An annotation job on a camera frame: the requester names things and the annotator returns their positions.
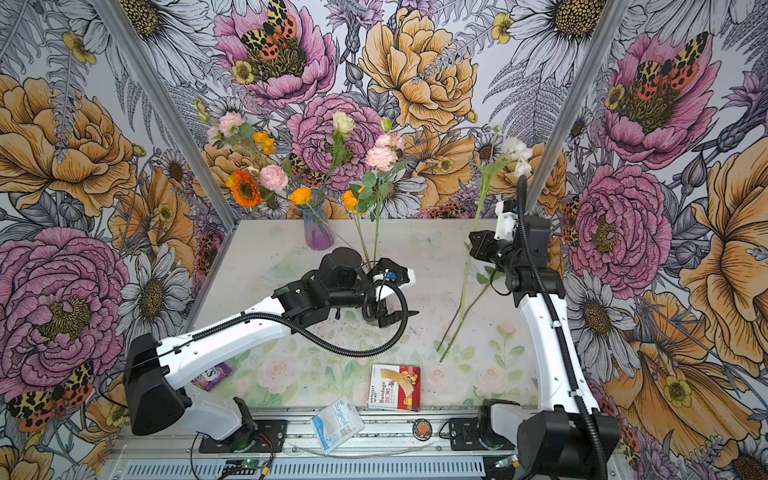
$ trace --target slotted metal panel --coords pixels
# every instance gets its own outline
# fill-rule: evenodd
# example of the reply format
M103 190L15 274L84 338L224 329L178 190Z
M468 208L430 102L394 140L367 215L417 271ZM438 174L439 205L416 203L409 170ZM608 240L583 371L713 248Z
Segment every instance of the slotted metal panel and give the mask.
M226 460L195 460L200 478L218 478ZM258 477L256 470L246 470L227 478ZM272 480L352 479L352 478L481 478L485 475L482 457L446 456L401 458L278 458L268 478ZM120 480L194 480L188 460L130 460Z

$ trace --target floral tablecloth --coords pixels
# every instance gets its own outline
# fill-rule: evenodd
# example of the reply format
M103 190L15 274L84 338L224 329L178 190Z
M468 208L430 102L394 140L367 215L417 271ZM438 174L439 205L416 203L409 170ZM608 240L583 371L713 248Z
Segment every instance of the floral tablecloth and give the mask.
M348 240L359 248L352 221L332 221L332 226L340 236L334 247L345 246L344 240ZM480 228L494 226L494 221L485 221ZM372 251L372 225L364 228ZM325 406L342 394L364 407L371 365L384 362L421 366L422 406L474 406L483 398L535 405L538 373L530 331L511 297L497 295L478 278L488 277L479 263L471 268L467 303L485 292L472 307L448 356L439 362L442 354L436 347L458 308L465 241L471 229L470 220L382 222L379 256L415 270L416 285L405 294L409 309L420 312L409 319L405 335L389 351L375 358L349 359L293 335L239 356L233 374L213 392L239 396L254 408ZM253 305L278 286L317 268L323 254L303 245L301 222L242 223L192 328ZM502 281L495 280L494 286L505 289ZM370 326L358 310L349 309L342 311L341 319L332 316L310 330L339 346L368 349L384 343L395 327Z

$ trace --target wallpaper daisy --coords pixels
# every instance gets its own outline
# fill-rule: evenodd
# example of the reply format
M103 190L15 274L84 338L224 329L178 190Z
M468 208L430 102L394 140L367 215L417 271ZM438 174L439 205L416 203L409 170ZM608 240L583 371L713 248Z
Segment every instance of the wallpaper daisy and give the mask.
M182 328L224 242L95 1L2 3L0 472L11 478L101 473L127 419L127 345ZM279 198L237 206L227 177L263 159L214 147L201 109L269 131L294 181L327 185L324 210L339 219L388 118L410 165L383 216L470 218L479 167L504 137L525 141L538 167L606 3L271 1L295 21L274 58L248 41L269 0L121 0L246 220L300 212ZM541 195L577 351L639 478L768 475L767 31L765 0L633 0ZM357 128L331 171L334 111ZM516 191L499 172L484 217ZM298 378L255 381L279 403Z

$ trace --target clear glass vase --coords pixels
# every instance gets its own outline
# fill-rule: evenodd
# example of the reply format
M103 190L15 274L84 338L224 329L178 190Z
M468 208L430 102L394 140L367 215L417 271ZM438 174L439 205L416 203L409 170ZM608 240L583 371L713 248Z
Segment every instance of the clear glass vase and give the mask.
M304 219L304 240L312 250L328 250L333 245L333 231L323 212L325 196L312 189L312 200L307 205L296 205Z

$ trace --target robotic arm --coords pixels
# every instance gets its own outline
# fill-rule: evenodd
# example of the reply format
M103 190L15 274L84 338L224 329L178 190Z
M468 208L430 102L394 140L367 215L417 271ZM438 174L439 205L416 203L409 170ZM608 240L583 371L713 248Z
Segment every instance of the robotic arm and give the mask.
M211 326L156 341L139 336L127 356L125 389L135 435L149 435L171 425L204 433L245 449L256 435L243 400L222 399L191 380L212 366L261 343L299 333L325 349L345 356L374 356L393 346L406 329L409 312L402 291L415 283L413 270L382 258L368 272L349 248L324 256L318 270L275 290L274 294L237 315ZM386 299L396 296L401 310L389 313ZM363 318L380 328L399 323L397 333L371 350L334 346L306 330L328 319L331 309L361 308Z
M531 329L539 371L539 409L486 400L479 413L482 441L517 444L520 464L536 474L607 478L606 461L619 440L618 421L600 414L574 348L560 274L547 268L550 221L525 215L526 179L517 200L496 205L496 232L472 232L470 255L493 263Z

